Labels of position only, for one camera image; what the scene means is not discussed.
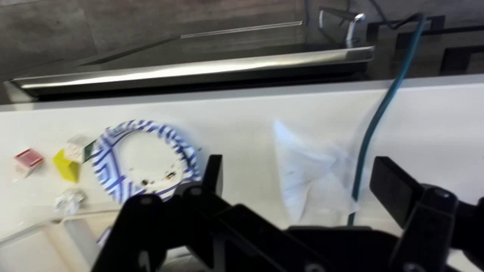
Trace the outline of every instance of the black cable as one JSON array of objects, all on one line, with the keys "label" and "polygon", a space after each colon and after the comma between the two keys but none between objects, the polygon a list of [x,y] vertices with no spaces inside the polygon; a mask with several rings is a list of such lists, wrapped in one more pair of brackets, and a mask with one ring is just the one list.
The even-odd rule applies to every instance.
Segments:
[{"label": "black cable", "polygon": [[345,13],[350,13],[351,10],[351,0],[347,0]]},{"label": "black cable", "polygon": [[[412,61],[415,58],[415,53],[418,50],[418,46],[419,46],[419,41],[422,38],[422,32],[424,32],[424,23],[425,23],[425,17],[422,14],[416,14],[416,16],[412,16],[409,17],[407,20],[403,20],[396,25],[392,25],[387,22],[387,19],[383,16],[383,20],[384,23],[387,25],[387,28],[390,29],[398,29],[401,26],[404,26],[406,23],[409,22],[418,22],[418,28],[412,37],[412,41],[410,41],[410,47],[406,53],[406,58],[403,61],[403,65],[400,68],[400,73],[398,76],[395,78],[393,84],[390,85],[389,91],[386,93],[384,99],[381,100],[377,112],[374,114],[366,132],[365,132],[365,136],[363,136],[363,141],[362,141],[362,146],[360,146],[360,153],[359,153],[359,161],[357,161],[357,170],[356,170],[356,177],[354,177],[354,183],[353,183],[353,191],[351,191],[351,197],[354,201],[359,201],[360,198],[360,189],[362,189],[362,176],[363,176],[363,167],[365,167],[365,159],[366,159],[366,153],[368,153],[368,149],[369,149],[369,144],[372,141],[372,136],[380,124],[380,120],[383,118],[386,109],[389,108],[389,105],[392,103],[395,94],[398,93],[401,84],[404,82],[409,70],[410,70],[410,65],[412,65]],[[347,226],[354,226],[354,220],[356,220],[356,214],[351,214],[348,217],[348,224]]]}]

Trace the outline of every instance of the white table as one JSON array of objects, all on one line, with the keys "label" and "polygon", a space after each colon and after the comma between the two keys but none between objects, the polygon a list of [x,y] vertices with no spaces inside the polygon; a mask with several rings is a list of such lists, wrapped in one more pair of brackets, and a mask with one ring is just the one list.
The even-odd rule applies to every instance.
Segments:
[{"label": "white table", "polygon": [[[53,200],[71,185],[61,180],[50,161],[70,136],[99,136],[108,126],[138,118],[177,127],[203,149],[201,161],[210,153],[223,155],[224,198],[288,227],[272,123],[283,121],[316,146],[334,143],[356,158],[387,87],[389,82],[307,85],[3,108],[0,235],[55,217]],[[24,147],[40,150],[47,165],[14,183],[11,161]],[[368,170],[375,156],[390,156],[416,180],[440,185],[475,203],[484,195],[484,76],[407,81],[377,130]],[[96,182],[91,167],[83,168],[77,188],[88,194],[91,211],[117,208]],[[357,223],[400,233],[369,191],[363,191]]]}]

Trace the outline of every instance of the small block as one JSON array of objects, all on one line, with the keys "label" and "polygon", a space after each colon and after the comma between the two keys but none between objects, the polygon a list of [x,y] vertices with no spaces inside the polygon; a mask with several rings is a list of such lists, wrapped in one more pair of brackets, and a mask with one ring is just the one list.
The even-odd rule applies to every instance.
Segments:
[{"label": "small block", "polygon": [[44,158],[29,149],[15,156],[14,173],[17,179],[26,179],[33,170],[37,170],[44,162]]},{"label": "small block", "polygon": [[79,183],[80,164],[68,161],[64,150],[53,158],[53,164],[64,180]]},{"label": "small block", "polygon": [[96,141],[88,136],[77,135],[67,141],[65,144],[65,158],[68,161],[83,164],[88,162],[91,158],[91,150]]},{"label": "small block", "polygon": [[17,162],[20,162],[21,165],[24,165],[27,168],[35,168],[37,165],[41,165],[44,161],[44,158],[32,149],[20,153],[18,156],[15,156],[15,159],[17,159]]}]

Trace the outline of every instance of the paper plate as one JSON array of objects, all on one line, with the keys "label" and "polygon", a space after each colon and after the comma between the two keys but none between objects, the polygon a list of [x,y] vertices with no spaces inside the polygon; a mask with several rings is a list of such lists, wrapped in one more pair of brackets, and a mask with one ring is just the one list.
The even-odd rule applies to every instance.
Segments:
[{"label": "paper plate", "polygon": [[154,121],[106,129],[91,161],[100,185],[120,204],[139,194],[170,200],[179,185],[201,180],[195,149],[174,129]]}]

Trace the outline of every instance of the blue cable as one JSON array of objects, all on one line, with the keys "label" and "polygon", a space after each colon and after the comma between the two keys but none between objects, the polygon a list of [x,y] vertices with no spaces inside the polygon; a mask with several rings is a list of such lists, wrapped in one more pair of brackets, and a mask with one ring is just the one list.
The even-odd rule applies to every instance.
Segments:
[{"label": "blue cable", "polygon": [[[383,118],[386,109],[392,103],[396,91],[400,90],[401,84],[404,82],[404,79],[406,79],[406,76],[407,76],[407,73],[410,70],[412,61],[415,58],[415,53],[418,50],[418,46],[421,43],[421,38],[422,38],[424,23],[425,23],[424,14],[416,14],[416,16],[413,16],[410,19],[413,19],[412,22],[418,22],[418,28],[412,35],[410,47],[409,47],[409,50],[406,53],[406,58],[403,61],[403,65],[400,68],[398,76],[395,78],[395,81],[393,81],[392,87],[389,88],[387,94],[384,96],[384,99],[381,100],[375,115],[372,117],[372,121],[369,123],[369,126],[366,129],[366,133],[363,136],[363,143],[360,146],[359,162],[357,162],[356,177],[354,177],[353,191],[351,191],[351,197],[353,197],[354,201],[359,201],[359,198],[360,198],[365,158],[366,158],[369,144],[372,141],[372,136],[374,136],[374,133],[375,133],[375,130],[378,127],[378,123]],[[351,214],[348,217],[348,224],[347,226],[354,226],[354,218],[356,218],[356,214]]]}]

